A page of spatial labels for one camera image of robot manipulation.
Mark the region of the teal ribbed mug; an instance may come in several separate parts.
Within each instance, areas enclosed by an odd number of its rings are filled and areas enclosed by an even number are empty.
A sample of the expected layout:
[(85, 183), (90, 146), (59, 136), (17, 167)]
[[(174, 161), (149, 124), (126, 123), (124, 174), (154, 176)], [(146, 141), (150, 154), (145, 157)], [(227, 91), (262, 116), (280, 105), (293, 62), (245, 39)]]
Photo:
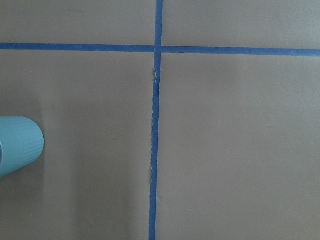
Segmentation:
[(42, 154), (45, 139), (41, 128), (22, 116), (0, 118), (0, 176), (4, 177), (33, 162)]

